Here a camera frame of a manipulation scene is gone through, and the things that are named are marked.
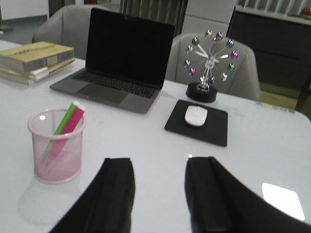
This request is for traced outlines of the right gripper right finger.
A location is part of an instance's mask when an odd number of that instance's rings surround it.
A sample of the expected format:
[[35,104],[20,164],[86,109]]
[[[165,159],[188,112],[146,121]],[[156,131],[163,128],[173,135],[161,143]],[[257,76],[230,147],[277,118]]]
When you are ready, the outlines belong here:
[[252,192],[214,157],[187,161],[185,194],[193,233],[309,233],[311,227]]

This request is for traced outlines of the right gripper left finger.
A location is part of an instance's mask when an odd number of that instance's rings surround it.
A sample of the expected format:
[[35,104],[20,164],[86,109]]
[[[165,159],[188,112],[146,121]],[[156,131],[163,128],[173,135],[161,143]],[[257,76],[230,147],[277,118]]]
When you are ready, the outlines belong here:
[[91,184],[51,232],[129,233],[135,189],[131,160],[106,158]]

